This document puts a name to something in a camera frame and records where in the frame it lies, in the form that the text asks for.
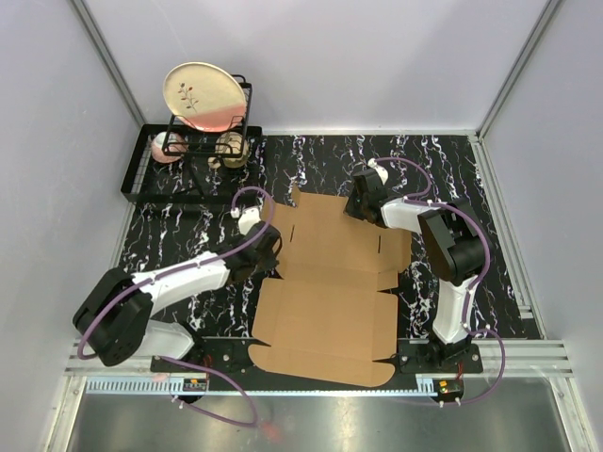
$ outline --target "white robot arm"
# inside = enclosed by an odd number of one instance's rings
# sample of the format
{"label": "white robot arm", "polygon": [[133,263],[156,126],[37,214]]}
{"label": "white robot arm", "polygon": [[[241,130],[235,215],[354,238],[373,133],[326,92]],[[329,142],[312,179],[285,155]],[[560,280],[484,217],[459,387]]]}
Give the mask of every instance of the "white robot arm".
{"label": "white robot arm", "polygon": [[[190,332],[180,324],[150,318],[177,301],[273,268],[280,251],[280,246],[274,249],[281,241],[280,233],[268,226],[257,240],[251,238],[264,225],[257,207],[246,209],[238,220],[240,235],[228,244],[158,270],[128,275],[120,268],[110,269],[73,317],[73,324],[82,334],[97,316],[102,318],[88,339],[86,356],[95,353],[106,366],[120,364],[135,355],[183,358],[194,345]],[[229,252],[250,241],[244,250]],[[136,290],[131,290],[109,314],[99,315],[118,294],[132,288]]]}
{"label": "white robot arm", "polygon": [[[473,307],[485,250],[476,231],[461,217],[446,209],[420,205],[405,197],[389,197],[384,185],[387,170],[374,160],[369,169],[353,175],[354,189],[346,205],[351,217],[365,219],[383,228],[405,229],[422,234],[432,272],[439,278],[437,314],[431,340],[439,360],[468,347],[467,325]],[[467,200],[448,205],[461,210],[479,224]]]}

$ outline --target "dish rack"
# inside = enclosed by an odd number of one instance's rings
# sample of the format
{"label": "dish rack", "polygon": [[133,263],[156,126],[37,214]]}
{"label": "dish rack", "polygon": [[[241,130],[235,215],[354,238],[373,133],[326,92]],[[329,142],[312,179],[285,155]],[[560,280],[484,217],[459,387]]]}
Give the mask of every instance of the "dish rack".
{"label": "dish rack", "polygon": [[[252,84],[242,75],[233,75],[245,92],[247,109],[244,117],[234,117],[231,128],[224,132],[203,132],[187,126],[180,118],[171,115],[168,124],[144,124],[137,139],[130,164],[122,183],[122,194],[134,203],[182,203],[182,204],[230,204],[235,193],[245,186],[258,186],[264,183],[264,146],[262,128],[249,125],[249,113],[252,103]],[[170,164],[158,163],[151,157],[151,144],[155,137],[166,132],[161,151],[167,156],[182,158]],[[241,134],[240,149],[230,144],[220,143],[220,147],[230,148],[230,153],[217,153],[216,145],[220,136],[226,132]],[[182,137],[184,141],[170,141],[171,133]],[[237,159],[243,156],[244,143],[249,143],[247,163],[239,168],[228,168],[224,158]],[[218,169],[209,168],[208,159],[220,162]],[[243,202],[254,202],[257,194],[244,193]]]}

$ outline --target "mounting plate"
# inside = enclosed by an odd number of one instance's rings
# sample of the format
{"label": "mounting plate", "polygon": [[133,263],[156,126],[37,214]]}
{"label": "mounting plate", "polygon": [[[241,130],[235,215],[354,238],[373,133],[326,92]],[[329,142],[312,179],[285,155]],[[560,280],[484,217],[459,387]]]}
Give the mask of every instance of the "mounting plate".
{"label": "mounting plate", "polygon": [[463,363],[464,374],[480,374],[483,372],[480,348],[471,344],[469,350],[451,359],[442,365],[428,362],[427,344],[411,342],[412,340],[398,340],[399,370],[402,374],[456,374],[459,363]]}

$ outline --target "plate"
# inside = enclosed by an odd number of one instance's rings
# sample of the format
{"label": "plate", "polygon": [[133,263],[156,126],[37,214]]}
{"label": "plate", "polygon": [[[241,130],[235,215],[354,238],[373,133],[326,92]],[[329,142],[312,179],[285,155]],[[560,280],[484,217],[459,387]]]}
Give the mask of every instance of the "plate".
{"label": "plate", "polygon": [[227,71],[208,63],[173,68],[163,82],[163,98],[179,120],[204,132],[224,132],[245,117],[247,99]]}

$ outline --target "white wall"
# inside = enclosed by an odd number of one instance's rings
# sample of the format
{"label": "white wall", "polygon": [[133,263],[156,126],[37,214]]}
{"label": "white wall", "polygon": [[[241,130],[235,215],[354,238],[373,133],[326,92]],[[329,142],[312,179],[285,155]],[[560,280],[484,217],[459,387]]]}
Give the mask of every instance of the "white wall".
{"label": "white wall", "polygon": [[269,131],[475,129],[546,0],[87,0],[147,121],[187,61],[253,83]]}
{"label": "white wall", "polygon": [[137,127],[65,0],[0,2],[0,449],[38,450]]}
{"label": "white wall", "polygon": [[544,316],[603,444],[603,3],[567,0],[486,144]]}

